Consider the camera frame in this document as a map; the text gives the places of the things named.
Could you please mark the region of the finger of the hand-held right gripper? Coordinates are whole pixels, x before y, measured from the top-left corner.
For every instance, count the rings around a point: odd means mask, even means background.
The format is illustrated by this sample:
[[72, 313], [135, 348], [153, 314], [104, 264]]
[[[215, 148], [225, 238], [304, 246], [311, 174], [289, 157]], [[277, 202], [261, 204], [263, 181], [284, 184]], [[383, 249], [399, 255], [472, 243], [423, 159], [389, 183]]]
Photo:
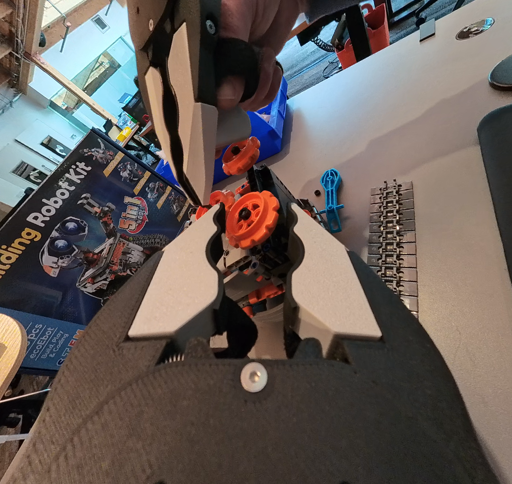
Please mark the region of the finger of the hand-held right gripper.
[[149, 66], [144, 81], [147, 90], [148, 109], [152, 122], [172, 173], [190, 202], [198, 204], [194, 191], [184, 172], [184, 150], [178, 130], [178, 104], [169, 80], [162, 77], [162, 68]]
[[180, 171], [183, 190], [194, 206], [208, 203], [214, 179], [215, 151], [246, 140], [251, 134], [249, 115], [241, 107], [218, 110], [199, 101], [194, 90], [193, 51], [189, 28], [184, 22], [173, 36], [169, 55], [170, 86], [178, 109], [178, 135], [183, 163], [173, 160]]

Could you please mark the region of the wooden background table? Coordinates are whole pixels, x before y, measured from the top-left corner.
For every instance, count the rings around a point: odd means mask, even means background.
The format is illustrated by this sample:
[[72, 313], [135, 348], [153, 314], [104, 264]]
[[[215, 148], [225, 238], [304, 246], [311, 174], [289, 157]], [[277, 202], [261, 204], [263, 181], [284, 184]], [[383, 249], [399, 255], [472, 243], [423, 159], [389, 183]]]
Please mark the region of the wooden background table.
[[304, 46], [312, 41], [318, 48], [325, 52], [335, 52], [335, 47], [318, 36], [321, 30], [333, 21], [341, 22], [345, 16], [345, 25], [348, 30], [356, 62], [360, 62], [372, 55], [372, 49], [367, 33], [367, 25], [359, 5], [336, 11], [334, 14], [325, 15], [316, 21], [308, 24], [300, 30], [296, 36], [299, 44]]

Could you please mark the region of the black oval pad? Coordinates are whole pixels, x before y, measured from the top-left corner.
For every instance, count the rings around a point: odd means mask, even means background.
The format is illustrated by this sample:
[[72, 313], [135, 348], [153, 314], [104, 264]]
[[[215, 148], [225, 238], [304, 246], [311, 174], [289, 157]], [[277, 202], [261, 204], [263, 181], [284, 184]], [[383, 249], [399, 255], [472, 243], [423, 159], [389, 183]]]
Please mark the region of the black oval pad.
[[490, 71], [488, 82], [493, 89], [511, 91], [511, 62], [512, 55], [509, 55]]

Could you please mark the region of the dark blue toy packaging box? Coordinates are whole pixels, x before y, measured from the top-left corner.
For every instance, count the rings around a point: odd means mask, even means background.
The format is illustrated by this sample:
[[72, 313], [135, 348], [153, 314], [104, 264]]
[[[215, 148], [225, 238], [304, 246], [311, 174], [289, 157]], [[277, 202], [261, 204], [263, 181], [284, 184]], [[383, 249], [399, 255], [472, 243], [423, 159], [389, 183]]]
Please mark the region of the dark blue toy packaging box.
[[95, 314], [192, 212], [179, 188], [90, 131], [1, 226], [1, 313], [25, 328], [21, 370], [57, 372]]

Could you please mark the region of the blue plastic toy wrench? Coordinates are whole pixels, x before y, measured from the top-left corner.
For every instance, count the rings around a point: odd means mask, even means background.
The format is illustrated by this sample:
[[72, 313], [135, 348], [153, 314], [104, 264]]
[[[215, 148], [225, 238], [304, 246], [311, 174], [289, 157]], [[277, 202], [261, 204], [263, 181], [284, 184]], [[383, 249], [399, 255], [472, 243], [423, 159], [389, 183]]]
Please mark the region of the blue plastic toy wrench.
[[337, 169], [331, 168], [323, 173], [320, 182], [325, 197], [325, 208], [319, 213], [325, 214], [330, 233], [338, 233], [342, 231], [338, 211], [344, 208], [344, 205], [338, 202], [338, 191], [342, 184], [341, 175]]

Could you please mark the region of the orange red waste bin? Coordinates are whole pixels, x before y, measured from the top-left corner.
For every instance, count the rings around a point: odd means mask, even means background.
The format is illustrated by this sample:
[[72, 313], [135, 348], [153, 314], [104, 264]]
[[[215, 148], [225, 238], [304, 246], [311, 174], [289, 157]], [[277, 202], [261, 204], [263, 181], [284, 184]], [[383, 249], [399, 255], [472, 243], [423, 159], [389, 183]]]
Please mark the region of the orange red waste bin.
[[[360, 7], [366, 21], [367, 33], [373, 55], [390, 44], [387, 8], [384, 4], [374, 7], [371, 3], [362, 4]], [[336, 54], [343, 70], [346, 70], [350, 66], [356, 64], [354, 51], [349, 37], [344, 42], [343, 46], [336, 51]]]

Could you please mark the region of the person's right hand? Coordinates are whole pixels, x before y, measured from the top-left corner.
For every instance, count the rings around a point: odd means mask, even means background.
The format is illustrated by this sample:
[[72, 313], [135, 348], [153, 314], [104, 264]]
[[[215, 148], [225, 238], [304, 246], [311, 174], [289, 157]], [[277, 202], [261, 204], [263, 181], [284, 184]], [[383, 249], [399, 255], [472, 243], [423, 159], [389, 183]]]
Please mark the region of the person's right hand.
[[259, 49], [259, 85], [253, 97], [241, 102], [244, 79], [227, 77], [217, 89], [218, 106], [229, 110], [240, 104], [257, 111], [276, 97], [283, 71], [277, 55], [283, 49], [308, 0], [221, 0], [221, 38], [244, 40]]

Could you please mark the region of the grey orange toy brick robot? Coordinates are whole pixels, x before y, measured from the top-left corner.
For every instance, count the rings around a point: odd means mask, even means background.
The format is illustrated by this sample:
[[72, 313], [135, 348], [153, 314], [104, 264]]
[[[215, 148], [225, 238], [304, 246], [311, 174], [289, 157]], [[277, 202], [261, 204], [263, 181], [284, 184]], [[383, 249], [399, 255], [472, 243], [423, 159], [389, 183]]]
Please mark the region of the grey orange toy brick robot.
[[222, 203], [226, 229], [223, 254], [217, 263], [224, 276], [226, 295], [249, 316], [282, 310], [286, 278], [292, 263], [288, 255], [287, 207], [295, 203], [322, 228], [326, 223], [308, 199], [297, 199], [265, 164], [256, 165], [259, 140], [251, 136], [227, 147], [223, 170], [228, 175], [247, 173], [234, 192], [217, 190], [209, 205]]

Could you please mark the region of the black dotted mat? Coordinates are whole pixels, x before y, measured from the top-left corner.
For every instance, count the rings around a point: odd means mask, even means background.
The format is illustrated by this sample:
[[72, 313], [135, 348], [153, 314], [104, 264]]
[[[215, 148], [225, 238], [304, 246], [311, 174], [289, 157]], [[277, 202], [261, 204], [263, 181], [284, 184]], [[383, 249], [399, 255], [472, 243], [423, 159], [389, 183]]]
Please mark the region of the black dotted mat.
[[511, 276], [511, 105], [484, 116], [477, 127], [477, 135]]

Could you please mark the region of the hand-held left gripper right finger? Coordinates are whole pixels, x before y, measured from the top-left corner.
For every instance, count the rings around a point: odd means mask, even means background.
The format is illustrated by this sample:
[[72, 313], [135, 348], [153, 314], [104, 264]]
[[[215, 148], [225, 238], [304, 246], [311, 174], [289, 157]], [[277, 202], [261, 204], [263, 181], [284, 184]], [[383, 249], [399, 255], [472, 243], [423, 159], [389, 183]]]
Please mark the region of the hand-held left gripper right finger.
[[287, 355], [305, 339], [316, 339], [324, 357], [342, 340], [381, 340], [381, 328], [345, 246], [296, 203], [287, 206], [287, 228]]

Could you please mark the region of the grey toy track strip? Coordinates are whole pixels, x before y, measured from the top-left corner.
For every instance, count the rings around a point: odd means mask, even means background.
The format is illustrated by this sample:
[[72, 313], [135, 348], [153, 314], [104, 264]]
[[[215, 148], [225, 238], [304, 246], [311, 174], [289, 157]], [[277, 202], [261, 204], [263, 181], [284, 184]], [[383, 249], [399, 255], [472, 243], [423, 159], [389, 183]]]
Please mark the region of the grey toy track strip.
[[384, 181], [371, 189], [367, 264], [419, 318], [412, 181]]

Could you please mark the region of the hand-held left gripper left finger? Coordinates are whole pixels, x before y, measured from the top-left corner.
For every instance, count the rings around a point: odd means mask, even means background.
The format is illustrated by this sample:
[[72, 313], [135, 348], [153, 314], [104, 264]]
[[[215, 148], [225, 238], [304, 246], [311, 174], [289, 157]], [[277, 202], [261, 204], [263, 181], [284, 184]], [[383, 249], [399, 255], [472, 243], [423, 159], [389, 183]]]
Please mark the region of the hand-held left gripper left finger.
[[223, 246], [223, 203], [212, 206], [164, 250], [127, 332], [131, 340], [168, 340], [185, 348], [216, 331], [214, 312], [224, 294], [217, 261]]

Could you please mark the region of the round silver desk grommet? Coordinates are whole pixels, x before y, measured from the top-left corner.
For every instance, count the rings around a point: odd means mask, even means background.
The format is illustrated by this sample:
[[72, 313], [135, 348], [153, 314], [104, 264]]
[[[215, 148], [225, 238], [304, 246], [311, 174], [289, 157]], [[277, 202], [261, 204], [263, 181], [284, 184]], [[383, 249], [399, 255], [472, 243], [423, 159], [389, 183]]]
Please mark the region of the round silver desk grommet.
[[494, 25], [494, 23], [495, 23], [495, 19], [491, 18], [491, 17], [473, 22], [473, 23], [463, 27], [462, 29], [460, 29], [457, 32], [456, 40], [465, 41], [467, 39], [477, 37], [478, 35], [489, 30], [490, 27], [492, 27]]

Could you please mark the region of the blue storage bin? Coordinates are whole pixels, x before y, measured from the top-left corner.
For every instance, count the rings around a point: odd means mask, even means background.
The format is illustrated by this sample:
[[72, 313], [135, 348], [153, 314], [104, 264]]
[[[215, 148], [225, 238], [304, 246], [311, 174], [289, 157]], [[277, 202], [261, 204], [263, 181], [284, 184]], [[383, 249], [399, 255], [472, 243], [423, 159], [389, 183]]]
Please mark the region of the blue storage bin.
[[[286, 79], [283, 77], [280, 85], [279, 92], [275, 97], [274, 101], [262, 109], [279, 110], [281, 118], [276, 126], [267, 124], [265, 121], [259, 118], [259, 116], [248, 112], [251, 120], [251, 136], [256, 137], [260, 142], [259, 147], [259, 158], [256, 162], [265, 160], [266, 158], [276, 155], [281, 151], [282, 138], [283, 138], [283, 126], [286, 116], [286, 102], [287, 102], [287, 90], [288, 84]], [[163, 159], [158, 163], [156, 167], [157, 174], [161, 175], [164, 179], [168, 180], [175, 186], [179, 186], [176, 181], [173, 172], [170, 168], [169, 163], [164, 162]], [[228, 178], [228, 175], [223, 171], [222, 158], [216, 159], [214, 162], [214, 181], [216, 184], [222, 180]]]

